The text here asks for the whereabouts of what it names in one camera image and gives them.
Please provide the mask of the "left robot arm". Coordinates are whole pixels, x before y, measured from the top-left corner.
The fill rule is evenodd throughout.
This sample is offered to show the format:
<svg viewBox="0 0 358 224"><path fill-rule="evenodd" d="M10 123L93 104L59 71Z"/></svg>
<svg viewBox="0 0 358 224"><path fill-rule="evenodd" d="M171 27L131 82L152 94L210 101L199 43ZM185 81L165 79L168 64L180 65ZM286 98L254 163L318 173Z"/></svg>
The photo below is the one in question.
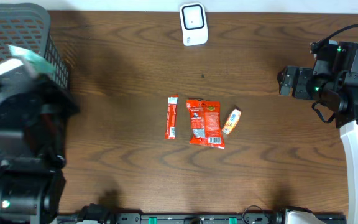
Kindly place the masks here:
<svg viewBox="0 0 358 224"><path fill-rule="evenodd" d="M0 223L51 223L66 180L69 92L23 57L0 63Z"/></svg>

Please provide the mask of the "large red snack bag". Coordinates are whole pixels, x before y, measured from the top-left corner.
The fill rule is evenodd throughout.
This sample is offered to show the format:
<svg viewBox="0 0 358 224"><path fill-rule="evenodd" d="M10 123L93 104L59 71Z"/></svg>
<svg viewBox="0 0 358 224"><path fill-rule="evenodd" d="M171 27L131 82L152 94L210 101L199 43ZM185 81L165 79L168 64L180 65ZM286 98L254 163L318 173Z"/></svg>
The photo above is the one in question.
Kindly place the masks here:
<svg viewBox="0 0 358 224"><path fill-rule="evenodd" d="M193 134L190 144L224 149L220 124L220 102L188 99L186 107L190 114Z"/></svg>

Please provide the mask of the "teal wet wipes packet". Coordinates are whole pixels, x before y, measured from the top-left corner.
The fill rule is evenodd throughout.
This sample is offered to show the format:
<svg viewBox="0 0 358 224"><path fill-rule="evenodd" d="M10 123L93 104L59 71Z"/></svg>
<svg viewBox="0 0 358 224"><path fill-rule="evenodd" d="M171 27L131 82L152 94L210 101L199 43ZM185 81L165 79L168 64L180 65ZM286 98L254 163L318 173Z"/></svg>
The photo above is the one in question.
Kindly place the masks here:
<svg viewBox="0 0 358 224"><path fill-rule="evenodd" d="M22 58L29 62L37 73L47 75L53 75L55 73L56 68L39 54L14 45L8 45L8 47L12 56Z"/></svg>

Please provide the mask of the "small orange snack packet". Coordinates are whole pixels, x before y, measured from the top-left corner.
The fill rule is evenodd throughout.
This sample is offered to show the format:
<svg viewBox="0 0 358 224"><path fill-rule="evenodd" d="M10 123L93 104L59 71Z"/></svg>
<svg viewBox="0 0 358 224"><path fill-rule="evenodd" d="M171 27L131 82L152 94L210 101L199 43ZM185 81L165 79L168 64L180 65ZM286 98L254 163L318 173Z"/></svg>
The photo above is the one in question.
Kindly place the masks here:
<svg viewBox="0 0 358 224"><path fill-rule="evenodd" d="M224 134L230 134L234 130L240 120L241 114L242 112L237 108L231 112L222 128Z"/></svg>

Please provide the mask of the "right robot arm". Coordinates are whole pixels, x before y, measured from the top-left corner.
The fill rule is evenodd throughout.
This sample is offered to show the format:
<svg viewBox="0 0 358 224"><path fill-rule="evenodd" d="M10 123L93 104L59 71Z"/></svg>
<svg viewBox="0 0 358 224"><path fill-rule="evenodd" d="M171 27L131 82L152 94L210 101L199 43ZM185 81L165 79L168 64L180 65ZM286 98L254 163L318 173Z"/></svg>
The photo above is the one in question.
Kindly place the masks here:
<svg viewBox="0 0 358 224"><path fill-rule="evenodd" d="M278 73L279 92L313 101L322 122L335 122L346 155L347 222L358 223L358 43L328 42L313 54L313 68L286 66ZM318 105L333 112L330 118L324 118Z"/></svg>

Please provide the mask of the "slim red stick packet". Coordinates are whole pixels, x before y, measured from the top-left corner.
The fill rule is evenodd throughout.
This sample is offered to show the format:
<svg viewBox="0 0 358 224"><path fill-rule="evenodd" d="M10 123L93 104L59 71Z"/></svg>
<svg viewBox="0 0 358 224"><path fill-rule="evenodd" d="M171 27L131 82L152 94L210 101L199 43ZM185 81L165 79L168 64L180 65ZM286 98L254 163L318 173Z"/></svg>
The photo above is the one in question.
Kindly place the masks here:
<svg viewBox="0 0 358 224"><path fill-rule="evenodd" d="M178 95L170 95L168 97L165 139L176 138L175 127L176 127L176 117L177 117L177 102L178 102Z"/></svg>

